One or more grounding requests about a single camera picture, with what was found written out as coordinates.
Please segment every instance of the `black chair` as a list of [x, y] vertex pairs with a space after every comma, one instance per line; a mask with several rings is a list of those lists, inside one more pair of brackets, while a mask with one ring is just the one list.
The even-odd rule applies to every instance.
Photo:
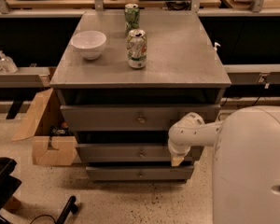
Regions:
[[[0, 209], [13, 197], [13, 193], [21, 185], [21, 181], [10, 174], [14, 171], [17, 163], [10, 158], [0, 158]], [[75, 205], [76, 197], [71, 196], [64, 207], [61, 215], [56, 221], [57, 224], [64, 224], [68, 214], [77, 212], [78, 208]], [[1, 223], [9, 223], [0, 217]]]

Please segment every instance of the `floor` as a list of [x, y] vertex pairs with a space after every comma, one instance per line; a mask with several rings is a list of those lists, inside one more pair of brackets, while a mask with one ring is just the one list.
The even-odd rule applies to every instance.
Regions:
[[[257, 105], [280, 105], [280, 99], [222, 100], [220, 118], [226, 118], [238, 108], [254, 105], [256, 101]], [[11, 223], [31, 223], [40, 215], [57, 219], [69, 197], [75, 195], [79, 211], [70, 214], [66, 224], [212, 224], [212, 147], [203, 151], [187, 183], [92, 183], [82, 164], [70, 167], [33, 165], [32, 139], [11, 142], [24, 115], [23, 110], [16, 118], [6, 119], [7, 113], [0, 110], [0, 157], [16, 160], [18, 164], [12, 174], [22, 181], [15, 193], [21, 200], [21, 208], [13, 214], [4, 209], [0, 212]], [[54, 222], [50, 217], [42, 217], [33, 223]]]

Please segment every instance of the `aluminum can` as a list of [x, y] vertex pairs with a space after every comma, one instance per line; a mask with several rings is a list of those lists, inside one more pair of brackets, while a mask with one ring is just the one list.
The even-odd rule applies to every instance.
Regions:
[[132, 29], [139, 28], [140, 9], [137, 4], [127, 4], [124, 8], [125, 35]]
[[129, 66], [135, 69], [147, 65], [147, 34], [141, 29], [133, 29], [127, 37]]

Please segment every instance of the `drawer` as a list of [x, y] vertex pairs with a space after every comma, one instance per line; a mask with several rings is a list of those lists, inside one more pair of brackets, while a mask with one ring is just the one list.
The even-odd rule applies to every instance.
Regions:
[[[82, 162], [170, 162], [171, 159], [167, 144], [80, 144], [76, 149]], [[202, 152], [203, 147], [192, 147], [185, 161], [194, 163]]]
[[78, 131], [155, 131], [169, 130], [188, 112], [215, 120], [219, 105], [200, 106], [93, 106], [62, 105], [68, 127]]
[[133, 181], [133, 180], [182, 180], [190, 179], [194, 167], [168, 166], [87, 166], [92, 181]]

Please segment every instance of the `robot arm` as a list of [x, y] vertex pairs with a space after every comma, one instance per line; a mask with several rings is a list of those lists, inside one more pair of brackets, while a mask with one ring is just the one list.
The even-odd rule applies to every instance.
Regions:
[[168, 148], [172, 166], [178, 166], [191, 146], [212, 146], [218, 137], [222, 121], [205, 124], [196, 113], [188, 113], [169, 130]]

